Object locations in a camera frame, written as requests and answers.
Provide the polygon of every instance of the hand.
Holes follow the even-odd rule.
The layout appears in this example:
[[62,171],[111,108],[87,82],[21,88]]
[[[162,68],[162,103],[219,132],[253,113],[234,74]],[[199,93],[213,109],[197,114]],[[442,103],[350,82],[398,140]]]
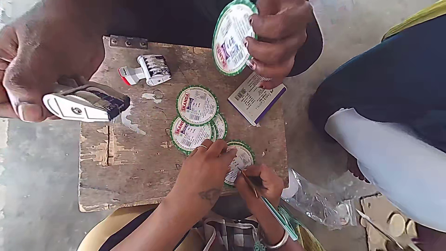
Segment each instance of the hand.
[[59,77],[89,79],[98,69],[104,59],[100,22],[90,22],[90,10],[81,18],[72,5],[47,0],[0,31],[0,117],[43,121],[53,114],[42,98]]
[[207,139],[184,161],[177,182],[166,200],[186,217],[201,219],[214,206],[223,187],[228,167],[237,150],[226,152],[227,144]]
[[307,0],[258,0],[259,14],[250,18],[258,40],[247,37],[245,46],[253,57],[247,65],[271,78],[260,87],[273,89],[282,83],[294,65],[297,50],[306,40],[306,27],[313,8]]
[[[244,171],[246,176],[260,176],[262,179],[263,187],[256,187],[259,196],[263,196],[274,206],[279,206],[280,196],[283,190],[282,179],[274,172],[273,169],[267,167],[265,164],[260,166],[252,165],[246,168]],[[261,198],[257,198],[252,188],[246,183],[243,175],[239,174],[235,180],[235,187],[239,191],[242,198],[246,201],[248,208],[255,214],[255,210],[259,209],[259,206],[264,207],[264,203]]]

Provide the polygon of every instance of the tattoo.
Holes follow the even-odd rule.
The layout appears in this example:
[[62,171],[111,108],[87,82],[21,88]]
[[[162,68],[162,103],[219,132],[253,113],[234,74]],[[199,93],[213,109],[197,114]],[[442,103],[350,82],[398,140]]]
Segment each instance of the tattoo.
[[214,205],[220,197],[220,193],[221,189],[211,188],[207,191],[199,192],[198,194],[202,199],[208,200],[211,205]]

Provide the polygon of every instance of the skanda logo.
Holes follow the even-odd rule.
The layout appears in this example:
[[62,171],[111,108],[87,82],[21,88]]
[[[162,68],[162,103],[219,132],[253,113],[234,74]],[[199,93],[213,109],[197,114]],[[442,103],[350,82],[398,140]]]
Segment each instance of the skanda logo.
[[220,62],[222,63],[223,68],[226,68],[227,62],[226,62],[225,52],[223,50],[224,50],[224,48],[222,46],[220,46],[220,44],[217,44],[217,56],[220,59]]
[[189,100],[190,100],[190,94],[188,92],[186,92],[186,95],[184,96],[182,102],[181,102],[181,111],[182,112],[186,112],[186,107],[189,104]]
[[180,135],[180,133],[184,134],[184,131],[186,130],[187,126],[186,123],[181,120],[180,123],[178,124],[177,128],[175,129],[175,135]]

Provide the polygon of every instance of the metal hinge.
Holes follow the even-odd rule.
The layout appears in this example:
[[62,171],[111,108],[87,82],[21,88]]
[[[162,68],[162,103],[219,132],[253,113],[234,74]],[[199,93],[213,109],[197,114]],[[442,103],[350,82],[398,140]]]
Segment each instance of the metal hinge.
[[110,35],[110,47],[122,47],[147,50],[148,40],[146,38],[134,38]]

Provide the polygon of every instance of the screw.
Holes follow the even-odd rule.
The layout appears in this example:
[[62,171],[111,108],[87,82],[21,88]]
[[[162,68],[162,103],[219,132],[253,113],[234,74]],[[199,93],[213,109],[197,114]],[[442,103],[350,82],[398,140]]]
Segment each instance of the screw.
[[77,115],[80,115],[82,113],[82,110],[77,107],[71,107],[71,111]]

